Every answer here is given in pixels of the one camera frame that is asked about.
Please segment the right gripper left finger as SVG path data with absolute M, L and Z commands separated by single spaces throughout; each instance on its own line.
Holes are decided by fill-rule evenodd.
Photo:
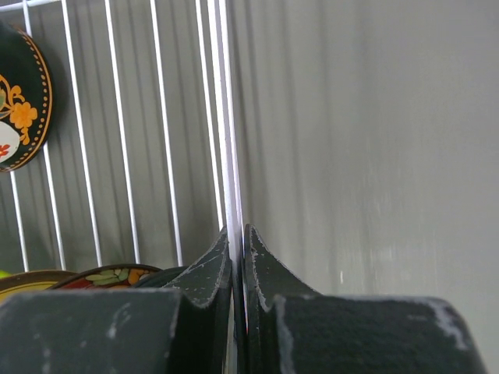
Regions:
M 228 236 L 162 288 L 34 291 L 1 306 L 4 373 L 220 373 L 232 264 Z

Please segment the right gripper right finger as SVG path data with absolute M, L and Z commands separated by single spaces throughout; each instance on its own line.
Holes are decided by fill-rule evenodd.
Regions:
M 445 300 L 326 296 L 296 277 L 247 225 L 251 373 L 484 373 L 464 319 Z

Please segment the black plate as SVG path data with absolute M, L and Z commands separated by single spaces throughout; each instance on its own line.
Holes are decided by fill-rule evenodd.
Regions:
M 159 272 L 148 275 L 144 279 L 137 281 L 133 288 L 162 288 L 170 281 L 173 281 L 183 271 L 187 269 L 186 266 L 177 266 L 161 270 Z

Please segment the red floral plate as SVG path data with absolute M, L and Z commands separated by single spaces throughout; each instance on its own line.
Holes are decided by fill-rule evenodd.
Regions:
M 159 271 L 155 266 L 137 263 L 100 266 L 59 281 L 50 289 L 129 288 Z

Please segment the white wire dish rack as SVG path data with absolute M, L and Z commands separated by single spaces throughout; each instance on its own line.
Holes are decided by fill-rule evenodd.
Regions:
M 225 223 L 227 1 L 4 1 L 51 72 L 45 144 L 1 171 L 1 269 L 193 263 Z

